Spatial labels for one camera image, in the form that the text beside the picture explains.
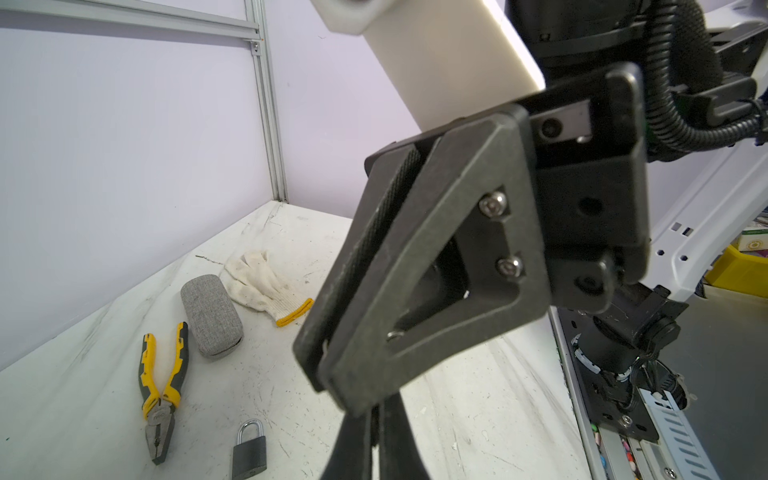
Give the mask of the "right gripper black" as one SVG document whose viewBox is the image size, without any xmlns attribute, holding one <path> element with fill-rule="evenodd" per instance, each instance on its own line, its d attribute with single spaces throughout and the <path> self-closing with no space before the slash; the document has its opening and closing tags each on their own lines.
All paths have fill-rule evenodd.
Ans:
<svg viewBox="0 0 768 480">
<path fill-rule="evenodd" d="M 323 345 L 337 405 L 360 415 L 550 304 L 598 312 L 636 283 L 649 248 L 642 107 L 641 70 L 620 62 L 368 157 L 413 144 L 424 164 Z"/>
</svg>

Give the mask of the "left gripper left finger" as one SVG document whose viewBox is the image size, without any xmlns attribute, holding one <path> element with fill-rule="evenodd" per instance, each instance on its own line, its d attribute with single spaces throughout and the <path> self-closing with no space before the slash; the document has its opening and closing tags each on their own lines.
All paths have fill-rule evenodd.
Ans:
<svg viewBox="0 0 768 480">
<path fill-rule="evenodd" d="M 346 414 L 321 480 L 370 480 L 372 476 L 372 411 Z"/>
</svg>

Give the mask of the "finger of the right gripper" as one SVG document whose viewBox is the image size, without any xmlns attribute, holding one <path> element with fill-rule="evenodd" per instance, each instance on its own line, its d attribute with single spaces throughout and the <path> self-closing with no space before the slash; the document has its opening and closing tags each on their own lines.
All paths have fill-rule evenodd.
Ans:
<svg viewBox="0 0 768 480">
<path fill-rule="evenodd" d="M 368 180 L 347 237 L 293 344 L 296 360 L 317 392 L 325 390 L 319 376 L 323 345 L 332 339 L 423 164 L 413 144 L 367 160 Z"/>
</svg>

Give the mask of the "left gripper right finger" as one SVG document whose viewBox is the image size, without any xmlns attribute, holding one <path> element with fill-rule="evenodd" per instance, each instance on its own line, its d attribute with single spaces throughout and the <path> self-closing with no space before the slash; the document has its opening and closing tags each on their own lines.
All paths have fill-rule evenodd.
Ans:
<svg viewBox="0 0 768 480">
<path fill-rule="evenodd" d="M 429 480 L 400 393 L 378 406 L 379 478 Z"/>
</svg>

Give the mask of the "small black padlock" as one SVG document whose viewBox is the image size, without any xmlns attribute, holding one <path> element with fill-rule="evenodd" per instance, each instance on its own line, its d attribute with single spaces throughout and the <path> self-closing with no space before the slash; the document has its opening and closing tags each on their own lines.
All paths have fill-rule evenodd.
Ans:
<svg viewBox="0 0 768 480">
<path fill-rule="evenodd" d="M 253 427 L 256 436 L 245 439 L 245 432 Z M 263 423 L 259 419 L 249 419 L 242 423 L 237 431 L 236 442 L 232 451 L 232 480 L 246 480 L 267 470 L 267 443 Z"/>
</svg>

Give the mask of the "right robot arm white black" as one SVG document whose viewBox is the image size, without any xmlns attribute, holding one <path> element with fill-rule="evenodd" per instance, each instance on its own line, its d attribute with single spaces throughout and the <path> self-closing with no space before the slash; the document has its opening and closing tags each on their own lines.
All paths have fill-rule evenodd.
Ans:
<svg viewBox="0 0 768 480">
<path fill-rule="evenodd" d="M 293 345 L 368 413 L 446 358 L 626 284 L 692 294 L 767 201 L 767 5 L 318 1 L 419 127 L 365 163 Z"/>
</svg>

